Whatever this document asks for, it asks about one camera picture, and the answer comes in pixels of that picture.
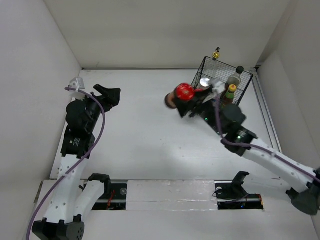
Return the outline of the red lid jar front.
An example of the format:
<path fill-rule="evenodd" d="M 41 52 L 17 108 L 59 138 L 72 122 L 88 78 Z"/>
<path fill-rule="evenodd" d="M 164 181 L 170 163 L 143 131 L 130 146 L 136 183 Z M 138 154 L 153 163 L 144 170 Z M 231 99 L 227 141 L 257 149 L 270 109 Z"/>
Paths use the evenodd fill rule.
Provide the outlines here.
<path fill-rule="evenodd" d="M 184 102 L 190 101 L 195 96 L 195 89 L 188 83 L 179 84 L 172 92 L 164 98 L 164 103 L 169 109 L 176 109 L 174 100 L 178 99 Z"/>

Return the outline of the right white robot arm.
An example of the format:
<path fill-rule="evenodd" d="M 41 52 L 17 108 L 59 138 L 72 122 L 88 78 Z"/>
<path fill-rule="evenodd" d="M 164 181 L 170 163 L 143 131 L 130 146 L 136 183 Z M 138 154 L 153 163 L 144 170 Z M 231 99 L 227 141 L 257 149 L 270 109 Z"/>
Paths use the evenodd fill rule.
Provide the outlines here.
<path fill-rule="evenodd" d="M 246 116 L 233 103 L 222 106 L 218 99 L 204 101 L 214 91 L 179 85 L 165 97 L 181 117 L 188 112 L 199 115 L 221 137 L 231 153 L 253 161 L 279 177 L 274 192 L 291 202 L 300 212 L 315 216 L 320 210 L 320 171 L 292 160 L 269 147 L 255 133 L 242 126 Z"/>

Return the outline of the green label sauce bottle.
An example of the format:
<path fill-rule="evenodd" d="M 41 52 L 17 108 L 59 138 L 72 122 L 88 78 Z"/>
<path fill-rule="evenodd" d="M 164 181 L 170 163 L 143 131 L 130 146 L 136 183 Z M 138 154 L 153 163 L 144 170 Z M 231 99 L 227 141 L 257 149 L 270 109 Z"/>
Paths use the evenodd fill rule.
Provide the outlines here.
<path fill-rule="evenodd" d="M 237 86 L 235 84 L 229 85 L 228 90 L 225 92 L 224 96 L 222 97 L 221 105 L 220 105 L 221 108 L 224 108 L 227 105 L 233 103 L 236 90 L 237 90 Z"/>

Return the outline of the clear glass oil bottle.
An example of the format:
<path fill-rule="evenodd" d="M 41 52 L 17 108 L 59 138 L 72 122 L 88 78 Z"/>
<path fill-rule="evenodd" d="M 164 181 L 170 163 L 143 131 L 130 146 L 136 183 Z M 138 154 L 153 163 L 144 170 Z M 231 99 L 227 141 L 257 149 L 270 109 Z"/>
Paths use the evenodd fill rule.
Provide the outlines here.
<path fill-rule="evenodd" d="M 218 58 L 220 57 L 220 47 L 217 47 L 214 52 L 212 53 L 212 63 L 211 63 L 211 77 L 215 78 L 217 74 L 217 68 L 218 68 Z"/>

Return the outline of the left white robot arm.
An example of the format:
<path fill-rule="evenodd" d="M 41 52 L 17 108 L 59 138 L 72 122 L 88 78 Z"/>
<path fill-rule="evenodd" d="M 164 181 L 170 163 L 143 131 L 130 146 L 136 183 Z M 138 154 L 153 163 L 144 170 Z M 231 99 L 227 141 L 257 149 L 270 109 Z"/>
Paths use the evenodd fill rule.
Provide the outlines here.
<path fill-rule="evenodd" d="M 84 237 L 86 216 L 99 198 L 111 194 L 109 175 L 94 173 L 82 193 L 79 183 L 89 162 L 91 152 L 100 141 L 103 132 L 94 136 L 99 119 L 106 125 L 106 112 L 120 103 L 120 88 L 93 87 L 99 95 L 87 93 L 82 87 L 65 90 L 84 95 L 66 107 L 61 162 L 56 183 L 35 209 L 28 224 L 26 239 L 34 234 L 40 240 L 81 240 Z"/>

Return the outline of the dark soy sauce bottle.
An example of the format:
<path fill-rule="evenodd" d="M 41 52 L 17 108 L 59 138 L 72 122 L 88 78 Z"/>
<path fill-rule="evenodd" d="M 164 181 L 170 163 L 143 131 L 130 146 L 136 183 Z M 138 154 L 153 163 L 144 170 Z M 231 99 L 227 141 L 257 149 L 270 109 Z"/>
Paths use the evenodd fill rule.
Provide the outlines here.
<path fill-rule="evenodd" d="M 239 87 L 241 83 L 241 74 L 244 72 L 244 67 L 243 66 L 238 66 L 235 70 L 235 73 L 230 75 L 229 78 L 227 79 L 227 84 L 228 85 L 235 85 L 237 88 Z"/>

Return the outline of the silver lid shaker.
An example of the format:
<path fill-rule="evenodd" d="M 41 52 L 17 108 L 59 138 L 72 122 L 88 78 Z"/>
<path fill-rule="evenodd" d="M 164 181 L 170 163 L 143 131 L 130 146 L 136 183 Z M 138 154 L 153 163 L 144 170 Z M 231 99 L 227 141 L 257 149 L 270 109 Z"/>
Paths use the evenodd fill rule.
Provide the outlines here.
<path fill-rule="evenodd" d="M 211 86 L 211 79 L 209 78 L 201 78 L 198 83 L 198 88 L 201 90 L 206 90 Z"/>

